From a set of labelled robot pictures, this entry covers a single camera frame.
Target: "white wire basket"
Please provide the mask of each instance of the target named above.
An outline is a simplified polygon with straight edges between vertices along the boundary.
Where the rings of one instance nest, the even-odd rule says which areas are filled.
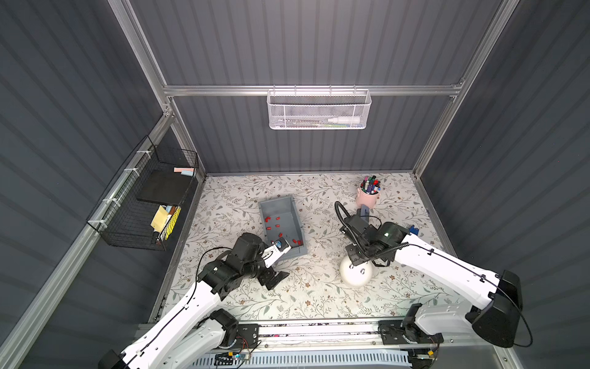
[[[272,129],[364,129],[371,107],[369,90],[348,91],[269,90],[268,125]]]

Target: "floral tablecloth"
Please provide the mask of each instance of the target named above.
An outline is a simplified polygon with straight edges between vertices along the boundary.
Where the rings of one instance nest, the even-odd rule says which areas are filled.
[[[377,177],[382,194],[371,214],[384,222],[415,225],[423,240],[440,247],[410,174]],[[342,282],[338,267],[346,254],[347,238],[338,230],[334,201],[342,202],[350,213],[356,211],[356,187],[362,178],[358,174],[208,177],[163,313],[195,280],[195,269],[205,250],[232,247],[243,232],[262,237],[258,202],[288,195],[299,208],[309,253],[275,266],[290,275],[274,290],[247,279],[231,292],[220,307],[239,320],[402,316],[415,302],[437,305],[459,301],[452,289],[398,263],[375,268],[375,277],[360,289]],[[378,224],[374,218],[371,222]],[[201,268],[222,251],[206,255]]]

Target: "pen holder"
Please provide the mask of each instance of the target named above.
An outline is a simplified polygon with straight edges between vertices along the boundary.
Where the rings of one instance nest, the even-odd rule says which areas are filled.
[[[356,206],[360,208],[361,205],[367,206],[369,209],[373,209],[377,204],[377,199],[381,196],[381,192],[374,195],[364,193],[357,187],[356,189]]]

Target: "black wire basket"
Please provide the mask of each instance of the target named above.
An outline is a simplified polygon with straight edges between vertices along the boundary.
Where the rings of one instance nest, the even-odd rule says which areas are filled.
[[[151,222],[160,204],[138,200],[137,195],[153,171],[171,172],[174,167],[193,168],[193,175],[177,206],[177,212],[167,221],[162,232],[155,233]],[[196,152],[152,143],[134,168],[124,169],[128,173],[125,174],[122,186],[114,196],[105,200],[106,194],[119,176],[113,177],[86,222],[111,246],[164,251],[168,242],[176,239],[171,237],[172,232],[181,231],[182,225],[177,225],[176,221],[181,211],[188,211],[188,207],[183,207],[183,204],[187,195],[193,194],[198,185],[197,168]],[[102,218],[92,219],[95,210],[105,201],[107,205]]]

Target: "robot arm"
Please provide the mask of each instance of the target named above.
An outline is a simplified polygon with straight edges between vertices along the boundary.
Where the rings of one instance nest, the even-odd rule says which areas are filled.
[[[411,266],[449,286],[468,302],[451,308],[415,304],[409,310],[406,327],[428,336],[472,329],[480,337],[500,347],[512,347],[522,311],[520,279],[514,273],[502,275],[473,266],[437,250],[395,223],[385,222],[379,228],[360,215],[350,215],[339,202],[336,215],[342,223],[341,232],[352,242],[346,251],[352,266],[381,259]]]
[[[271,265],[290,249],[283,238],[267,247],[258,236],[242,234],[226,260],[206,264],[197,282],[172,310],[120,355],[109,351],[99,362],[99,369],[182,368],[180,364],[188,365],[217,346],[232,346],[237,321],[222,309],[211,312],[244,278],[256,277],[267,289],[273,289],[289,274],[275,273]],[[210,313],[209,319],[203,319]],[[185,338],[202,320],[205,323]]]

